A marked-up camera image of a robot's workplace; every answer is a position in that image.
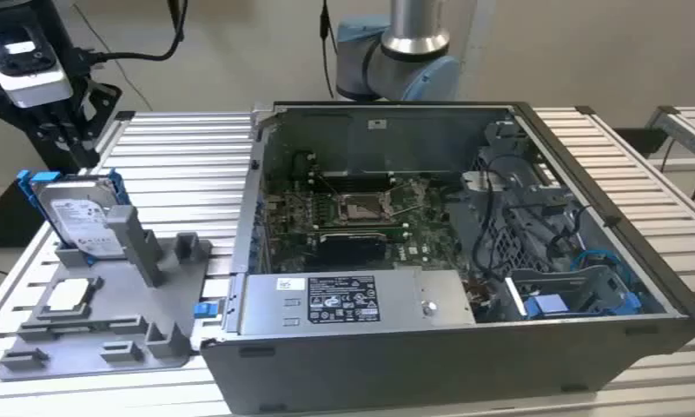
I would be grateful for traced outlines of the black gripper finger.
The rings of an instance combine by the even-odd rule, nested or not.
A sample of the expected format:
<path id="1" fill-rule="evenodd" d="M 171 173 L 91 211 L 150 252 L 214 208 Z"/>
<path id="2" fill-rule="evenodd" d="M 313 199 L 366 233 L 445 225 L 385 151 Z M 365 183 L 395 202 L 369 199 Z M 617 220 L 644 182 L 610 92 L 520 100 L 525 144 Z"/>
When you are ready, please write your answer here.
<path id="1" fill-rule="evenodd" d="M 24 109 L 0 90 L 0 119 L 24 133 L 50 168 L 80 167 L 72 154 L 79 130 L 70 100 Z"/>
<path id="2" fill-rule="evenodd" d="M 79 150 L 75 160 L 82 168 L 92 168 L 100 160 L 96 142 L 114 117 L 122 89 L 107 83 L 87 80 L 75 111 L 75 126 L 79 132 Z"/>

